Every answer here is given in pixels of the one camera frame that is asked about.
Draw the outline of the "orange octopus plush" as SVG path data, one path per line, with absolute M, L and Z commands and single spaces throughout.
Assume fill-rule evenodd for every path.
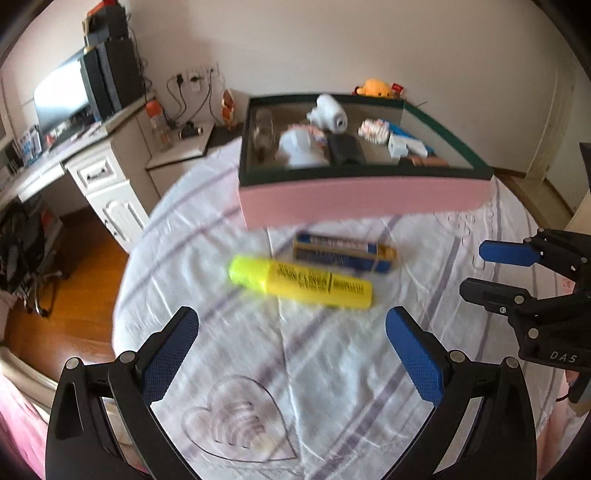
M 361 86 L 356 86 L 353 95 L 385 99 L 396 98 L 391 85 L 375 78 L 366 80 Z

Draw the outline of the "black computer tower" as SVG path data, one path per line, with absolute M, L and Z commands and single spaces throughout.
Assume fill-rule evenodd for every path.
M 104 121 L 145 93 L 134 44 L 129 38 L 97 44 L 80 59 L 88 103 L 96 121 Z

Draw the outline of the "black remote control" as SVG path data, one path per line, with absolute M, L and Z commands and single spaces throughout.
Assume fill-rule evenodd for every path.
M 332 165 L 365 165 L 366 157 L 359 140 L 349 134 L 329 134 L 329 155 Z

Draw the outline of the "pink green storage box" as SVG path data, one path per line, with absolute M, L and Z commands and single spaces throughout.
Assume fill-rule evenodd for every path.
M 421 132 L 443 166 L 394 164 L 388 151 L 356 140 L 363 163 L 293 169 L 259 162 L 253 144 L 256 112 L 269 110 L 276 126 L 304 116 L 314 94 L 249 99 L 238 167 L 238 198 L 249 230 L 322 221 L 469 211 L 491 196 L 492 168 L 425 112 L 403 100 L 339 94 L 349 119 L 380 118 Z

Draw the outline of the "small white box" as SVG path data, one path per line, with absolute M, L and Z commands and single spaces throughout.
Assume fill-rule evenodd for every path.
M 417 155 L 423 158 L 429 156 L 427 146 L 420 140 L 391 133 L 388 150 L 393 159 L 402 159 L 408 155 Z

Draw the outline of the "white quilted table cover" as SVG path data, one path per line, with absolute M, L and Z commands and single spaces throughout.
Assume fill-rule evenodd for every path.
M 497 363 L 517 353 L 500 316 L 462 300 L 468 277 L 529 290 L 564 290 L 550 270 L 483 261 L 487 239 L 536 229 L 502 183 L 470 212 L 318 223 L 311 231 L 393 245 L 391 272 L 370 276 L 367 311 L 305 305 L 233 284 L 236 255 L 288 261 L 294 227 L 247 230 L 238 202 L 239 141 L 199 160 L 162 197 L 131 252 L 113 313 L 116 353 L 138 348 L 178 308 L 197 311 L 197 341 L 154 413 L 204 479 L 378 479 L 406 449 L 431 406 L 385 331 L 405 307 L 449 349 Z

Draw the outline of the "blue highlighter marker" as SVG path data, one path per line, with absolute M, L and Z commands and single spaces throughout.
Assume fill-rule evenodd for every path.
M 392 158 L 400 159 L 409 154 L 427 158 L 435 154 L 435 151 L 431 147 L 406 132 L 400 126 L 391 123 L 389 130 L 388 150 Z

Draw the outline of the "pink white brick model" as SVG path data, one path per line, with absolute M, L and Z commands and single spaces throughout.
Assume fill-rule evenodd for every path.
M 376 145 L 386 145 L 391 135 L 391 124 L 382 119 L 365 119 L 358 129 L 358 135 Z

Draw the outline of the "blue gold rectangular box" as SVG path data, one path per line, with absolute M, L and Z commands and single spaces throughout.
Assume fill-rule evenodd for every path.
M 307 231 L 295 235 L 293 251 L 296 260 L 382 274 L 388 273 L 398 259 L 397 250 L 388 245 Z

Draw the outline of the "white desk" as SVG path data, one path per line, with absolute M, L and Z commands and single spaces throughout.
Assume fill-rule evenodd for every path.
M 147 172 L 152 158 L 149 93 L 80 138 L 62 143 L 19 172 L 1 193 L 1 206 L 24 202 L 68 174 L 101 223 L 129 253 L 141 239 L 160 195 Z

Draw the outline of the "white figurine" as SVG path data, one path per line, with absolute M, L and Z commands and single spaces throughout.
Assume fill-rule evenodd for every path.
M 281 134 L 276 161 L 291 169 L 329 166 L 329 160 L 315 141 L 314 135 L 301 128 L 290 129 Z

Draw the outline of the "pink flat case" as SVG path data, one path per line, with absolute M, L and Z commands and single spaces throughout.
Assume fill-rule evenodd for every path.
M 417 155 L 408 155 L 407 157 L 403 157 L 402 159 L 399 160 L 399 165 L 403 166 L 403 165 L 407 165 L 407 166 L 413 166 L 413 167 L 433 167 L 433 168 L 449 168 L 450 165 L 449 163 L 438 157 L 438 156 L 428 156 L 426 158 L 423 158 L 421 156 L 417 156 Z

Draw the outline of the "black speaker on tower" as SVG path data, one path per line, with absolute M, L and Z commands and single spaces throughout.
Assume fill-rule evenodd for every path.
M 128 36 L 125 8 L 118 1 L 101 1 L 82 22 L 84 42 L 88 48 L 111 39 Z

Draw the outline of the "low white side table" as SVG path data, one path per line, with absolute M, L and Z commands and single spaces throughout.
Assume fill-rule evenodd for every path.
M 207 121 L 197 123 L 195 127 L 197 135 L 186 139 L 176 135 L 168 150 L 153 155 L 146 164 L 145 169 L 160 197 L 206 155 L 214 124 Z

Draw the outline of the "yellow highlighter marker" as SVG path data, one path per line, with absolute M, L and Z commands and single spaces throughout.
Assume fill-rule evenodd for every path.
M 272 259 L 236 255 L 228 275 L 249 290 L 304 303 L 349 309 L 369 309 L 370 281 Z

